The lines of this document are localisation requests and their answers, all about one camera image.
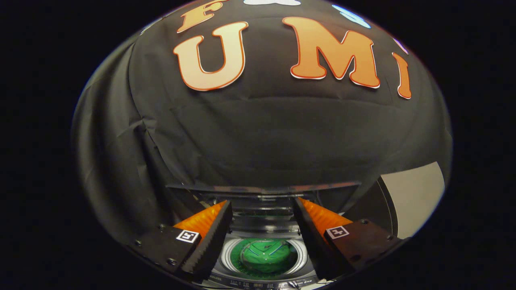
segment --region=green cloth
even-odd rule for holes
[[[291,265],[291,246],[285,240],[255,240],[240,253],[240,260],[249,269],[272,273]]]

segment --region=black fabric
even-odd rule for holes
[[[107,231],[130,243],[160,222],[195,211],[165,184],[277,187],[357,180],[360,198],[380,174],[437,161],[448,183],[452,153],[443,97],[423,64],[371,23],[367,29],[331,6],[224,2],[208,21],[177,34],[193,4],[120,45],[86,85],[77,105],[72,143],[85,192]],[[374,42],[381,85],[369,89],[327,69],[321,80],[297,79],[293,29],[283,17],[307,17],[342,40],[346,31]],[[217,27],[247,21],[246,64],[229,86],[188,88],[173,48],[197,35],[206,71],[223,64]],[[412,99],[398,96],[396,52],[408,63]]]

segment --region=white panel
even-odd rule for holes
[[[398,237],[413,236],[428,220],[444,193],[441,168],[434,162],[381,177],[398,216]]]

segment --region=orange letter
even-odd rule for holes
[[[337,79],[344,77],[351,60],[354,59],[354,70],[349,74],[351,81],[370,88],[380,87],[380,80],[376,75],[373,42],[365,35],[348,31],[344,39],[339,42],[315,20],[286,17],[283,23],[292,26],[297,37],[298,63],[291,68],[292,76],[324,78],[326,69],[319,64],[319,52],[321,52]]]
[[[185,19],[183,20],[183,26],[179,27],[178,33],[181,33],[189,29],[190,27],[196,26],[197,24],[212,18],[213,13],[206,14],[206,12],[219,10],[220,8],[222,8],[221,2],[223,1],[227,0],[214,0],[181,15],[181,17],[184,17]]]
[[[400,97],[405,99],[410,99],[412,93],[410,92],[410,82],[409,82],[409,65],[407,62],[396,53],[392,53],[392,56],[398,62],[399,69],[399,86],[398,86],[398,94]]]
[[[213,36],[220,36],[224,64],[215,72],[202,69],[199,57],[199,44],[203,36],[195,36],[178,44],[173,52],[178,56],[179,70],[185,84],[198,91],[223,88],[234,82],[244,71],[246,55],[242,43],[242,30],[249,24],[245,21],[221,26],[213,31]]]

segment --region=fisheye lens view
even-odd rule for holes
[[[325,0],[171,7],[77,102],[88,206],[192,289],[332,287],[403,247],[449,183],[450,117],[416,54]]]

